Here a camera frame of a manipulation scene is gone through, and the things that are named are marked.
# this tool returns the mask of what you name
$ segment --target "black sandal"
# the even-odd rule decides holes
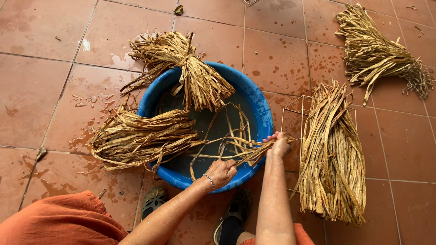
[[[142,200],[141,221],[151,212],[162,206],[167,201],[167,192],[161,186],[151,188]]]
[[[230,212],[230,207],[237,205],[237,212]],[[253,207],[253,195],[249,189],[241,189],[233,196],[226,213],[220,218],[212,231],[212,239],[216,245],[219,245],[219,239],[221,236],[221,226],[225,219],[229,217],[236,217],[242,223],[245,222]]]

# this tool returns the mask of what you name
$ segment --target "foot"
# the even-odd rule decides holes
[[[162,206],[167,201],[167,192],[161,186],[151,188],[142,201],[141,221],[145,219],[156,208]]]
[[[223,233],[227,232],[226,228],[223,229],[223,226],[226,226],[224,221],[237,221],[238,226],[241,227],[247,219],[248,215],[250,214],[252,207],[253,196],[249,189],[241,189],[236,192],[236,194],[233,196],[232,201],[230,202],[227,212],[220,218],[212,232],[212,238],[214,240],[214,243],[216,245],[219,245],[221,235],[225,235]]]

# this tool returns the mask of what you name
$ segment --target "wrinkled hand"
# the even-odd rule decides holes
[[[235,164],[236,164],[235,160],[228,160],[228,161],[217,160],[212,163],[212,165],[206,171],[206,174],[209,175],[209,177],[212,179],[216,189],[219,189],[227,185],[230,182],[230,180],[232,180],[233,176],[235,176],[237,172]],[[206,176],[202,176],[201,178],[207,180],[211,190],[213,191],[209,179]]]
[[[285,134],[277,131],[275,134],[268,136],[267,139],[263,139],[263,142],[266,143],[272,139],[277,139],[277,141],[274,142],[272,148],[266,152],[267,157],[274,156],[284,159],[291,152],[291,145],[286,142]]]

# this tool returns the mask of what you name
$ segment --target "silver bracelet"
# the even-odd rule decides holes
[[[216,188],[215,188],[215,184],[214,184],[214,182],[212,181],[212,179],[209,177],[209,175],[207,175],[207,174],[203,174],[204,176],[206,176],[208,179],[209,179],[209,181],[211,182],[211,184],[212,184],[212,187],[214,188],[214,191],[216,190]]]

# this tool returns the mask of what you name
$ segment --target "fallen leaf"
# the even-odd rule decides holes
[[[45,154],[47,154],[47,150],[43,146],[41,149],[39,149],[38,156],[36,156],[36,161],[39,161],[43,156],[45,156]]]
[[[182,15],[183,14],[183,5],[177,6],[176,9],[174,10],[174,13],[176,15]]]

